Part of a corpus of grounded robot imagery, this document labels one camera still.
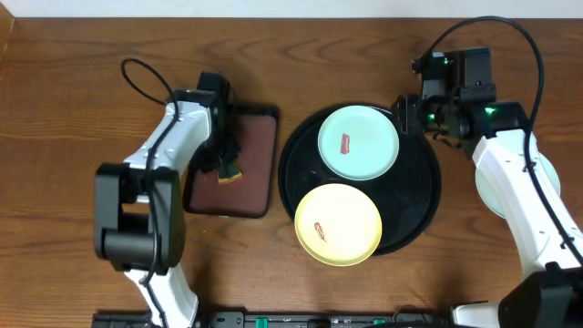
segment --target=black cable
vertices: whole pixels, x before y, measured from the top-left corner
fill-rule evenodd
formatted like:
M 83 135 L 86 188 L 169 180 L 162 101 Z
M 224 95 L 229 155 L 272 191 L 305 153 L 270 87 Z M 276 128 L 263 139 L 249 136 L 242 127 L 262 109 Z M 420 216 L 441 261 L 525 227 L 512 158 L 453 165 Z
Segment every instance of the black cable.
M 179 118 L 180 118 L 179 102 L 176 100 L 176 97 L 174 96 L 174 92 L 172 91 L 172 88 L 170 87 L 168 82 L 166 82 L 164 77 L 162 77 L 162 75 L 158 71 L 156 71 L 156 69 L 154 69 L 153 67 L 151 67 L 150 65 L 144 63 L 143 61 L 141 61 L 139 59 L 126 58 L 121 62 L 121 74 L 126 79 L 126 81 L 131 85 L 131 87 L 133 87 L 137 92 L 139 92 L 142 96 L 144 96 L 144 97 L 146 97 L 146 98 L 148 98 L 148 99 L 150 99 L 158 104 L 166 105 L 165 102 L 163 102 L 159 99 L 156 99 L 156 98 L 146 94 L 145 92 L 143 92 L 139 87 L 137 87 L 131 81 L 131 79 L 129 79 L 128 74 L 126 73 L 126 64 L 130 63 L 130 62 L 136 63 L 136 64 L 144 67 L 148 71 L 150 71 L 152 74 L 154 74 L 158 78 L 158 80 L 162 83 L 162 85 L 164 85 L 164 88 L 168 91 L 170 98 L 172 100 L 172 103 L 174 104 L 174 115 L 172 116 L 172 120 L 170 121 L 168 126 L 162 131 L 162 133 L 160 133 L 158 138 L 156 138 L 156 141 L 154 141 L 154 144 L 152 145 L 152 147 L 150 147 L 148 149 L 148 157 L 146 158 L 145 181 L 146 181 L 146 193 L 148 194 L 148 199 L 149 199 L 149 210 L 150 210 L 150 215 L 152 218 L 152 234 L 154 237 L 154 243 L 153 243 L 153 253 L 154 254 L 152 256 L 152 263 L 151 263 L 150 268 L 148 270 L 148 274 L 146 275 L 146 277 L 144 277 L 142 280 L 140 280 L 140 283 L 148 291 L 149 298 L 151 299 L 152 303 L 154 304 L 154 307 L 159 312 L 159 317 L 160 317 L 160 320 L 162 321 L 162 327 L 164 328 L 164 327 L 168 327 L 168 323 L 166 320 L 166 314 L 162 310 L 162 307 L 158 301 L 158 298 L 156 297 L 156 295 L 152 291 L 152 288 L 151 288 L 150 283 L 149 283 L 151 281 L 152 277 L 154 276 L 154 273 L 156 271 L 156 266 L 158 265 L 158 258 L 159 258 L 158 214 L 156 213 L 156 204 L 154 201 L 154 183 L 152 181 L 152 164 L 154 162 L 154 158 L 156 156 L 156 152 L 158 151 L 158 147 L 159 147 L 160 143 L 162 142 L 162 140 L 164 140 L 166 135 L 168 135 L 168 133 L 174 127 L 174 125 L 179 121 Z
M 519 23 L 513 21 L 512 19 L 499 17 L 499 16 L 492 16 L 492 15 L 467 19 L 465 21 L 462 21 L 462 22 L 455 24 L 454 26 L 451 26 L 441 36 L 439 36 L 435 40 L 435 42 L 429 47 L 429 49 L 427 49 L 427 51 L 425 51 L 425 53 L 421 56 L 421 58 L 419 60 L 419 64 L 421 66 L 423 66 L 426 63 L 429 56 L 431 56 L 432 52 L 434 51 L 434 48 L 446 36 L 448 36 L 450 33 L 454 32 L 459 27 L 468 26 L 468 25 L 471 25 L 473 23 L 484 22 L 484 21 L 496 21 L 496 22 L 506 23 L 506 24 L 511 25 L 515 29 L 517 29 L 522 34 L 522 36 L 528 41 L 528 43 L 530 44 L 530 47 L 532 48 L 533 53 L 535 54 L 535 57 L 537 58 L 537 67 L 538 67 L 537 96 L 535 98 L 535 104 L 532 107 L 532 112 L 530 113 L 530 119 L 528 120 L 527 130 L 525 131 L 526 136 L 525 136 L 525 143 L 524 143 L 524 152 L 525 152 L 526 167 L 528 170 L 528 174 L 530 175 L 530 179 L 532 180 L 532 183 L 535 186 L 535 190 L 537 190 L 538 197 L 540 198 L 543 205 L 545 206 L 545 209 L 547 209 L 548 216 L 555 224 L 555 227 L 557 227 L 558 234 L 563 239 L 563 242 L 565 243 L 565 245 L 567 245 L 567 247 L 571 250 L 571 252 L 573 253 L 573 256 L 575 256 L 577 261 L 583 265 L 583 256 L 581 256 L 581 254 L 579 253 L 579 251 L 577 250 L 577 248 L 573 244 L 573 241 L 570 239 L 567 232 L 565 231 L 565 228 L 563 228 L 561 222 L 559 221 L 557 214 L 555 213 L 555 211 L 551 207 L 550 203 L 548 202 L 547 196 L 545 196 L 545 192 L 543 191 L 542 187 L 540 186 L 540 183 L 538 182 L 537 174 L 536 174 L 535 169 L 534 169 L 534 165 L 536 163 L 533 163 L 531 158 L 530 158 L 530 147 L 529 147 L 530 146 L 530 137 L 531 137 L 533 128 L 535 126 L 535 120 L 537 119 L 538 107 L 540 105 L 540 99 L 542 98 L 542 95 L 543 95 L 543 86 L 545 84 L 545 70 L 543 68 L 543 59 L 542 59 L 542 56 L 540 55 L 540 51 L 538 51 L 537 43 L 532 38 L 532 36 L 526 31 L 526 29 L 523 26 L 521 26 Z

